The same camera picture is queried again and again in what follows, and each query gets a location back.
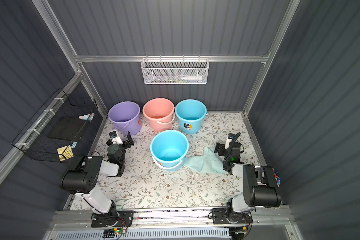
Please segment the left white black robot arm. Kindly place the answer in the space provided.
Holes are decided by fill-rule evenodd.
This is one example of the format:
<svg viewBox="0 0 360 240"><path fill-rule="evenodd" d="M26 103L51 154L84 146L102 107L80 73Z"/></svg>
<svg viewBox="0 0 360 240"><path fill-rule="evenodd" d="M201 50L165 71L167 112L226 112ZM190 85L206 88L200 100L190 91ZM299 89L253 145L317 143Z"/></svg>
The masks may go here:
<svg viewBox="0 0 360 240"><path fill-rule="evenodd" d="M134 145L131 133L122 141L116 131L110 132L107 141L107 156L104 160L100 154L95 156L73 157L68 169L63 174L60 188L78 196L87 202L96 216L103 215L118 218L115 203L105 196L98 185L100 175L105 177L121 177L125 170L126 149Z"/></svg>

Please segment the mint green microfiber cloth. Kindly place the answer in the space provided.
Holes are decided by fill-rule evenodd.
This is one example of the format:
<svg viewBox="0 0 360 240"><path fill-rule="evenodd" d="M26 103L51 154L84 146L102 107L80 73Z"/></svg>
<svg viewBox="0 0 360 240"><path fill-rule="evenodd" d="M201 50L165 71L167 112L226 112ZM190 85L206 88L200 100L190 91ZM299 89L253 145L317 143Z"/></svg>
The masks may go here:
<svg viewBox="0 0 360 240"><path fill-rule="evenodd" d="M197 173L224 174L223 161L214 153L213 148L204 147L203 154L185 158L184 166Z"/></svg>

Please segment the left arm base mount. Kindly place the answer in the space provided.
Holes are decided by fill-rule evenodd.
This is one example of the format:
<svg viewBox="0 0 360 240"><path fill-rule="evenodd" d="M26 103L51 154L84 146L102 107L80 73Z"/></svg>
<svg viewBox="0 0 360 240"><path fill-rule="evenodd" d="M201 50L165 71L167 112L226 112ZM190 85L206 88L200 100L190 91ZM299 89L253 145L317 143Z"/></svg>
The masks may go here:
<svg viewBox="0 0 360 240"><path fill-rule="evenodd" d="M96 214L93 213L91 216L91 227L92 228L118 228L128 227L134 216L134 211L118 211L118 216L111 216L109 214Z"/></svg>

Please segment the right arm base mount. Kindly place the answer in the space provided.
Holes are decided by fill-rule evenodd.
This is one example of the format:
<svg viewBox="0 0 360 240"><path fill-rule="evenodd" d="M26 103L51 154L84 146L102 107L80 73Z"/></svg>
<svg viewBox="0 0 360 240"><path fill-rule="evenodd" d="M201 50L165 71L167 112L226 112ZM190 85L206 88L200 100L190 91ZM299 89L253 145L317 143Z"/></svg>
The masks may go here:
<svg viewBox="0 0 360 240"><path fill-rule="evenodd" d="M236 213L227 208L214 208L208 215L215 225L240 224L249 225L253 223L250 212Z"/></svg>

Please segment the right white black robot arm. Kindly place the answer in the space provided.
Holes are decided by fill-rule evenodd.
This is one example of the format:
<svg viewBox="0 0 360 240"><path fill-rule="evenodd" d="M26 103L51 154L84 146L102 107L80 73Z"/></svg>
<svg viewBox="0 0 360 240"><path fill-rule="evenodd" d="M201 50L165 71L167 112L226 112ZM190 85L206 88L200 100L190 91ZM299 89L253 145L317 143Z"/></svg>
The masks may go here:
<svg viewBox="0 0 360 240"><path fill-rule="evenodd" d="M240 195L229 199L222 212L223 218L235 223L256 207L275 208L282 203L274 169L270 166L254 166L241 162L244 147L239 141L241 134L228 134L226 143L216 144L215 153L222 156L223 170L243 181Z"/></svg>

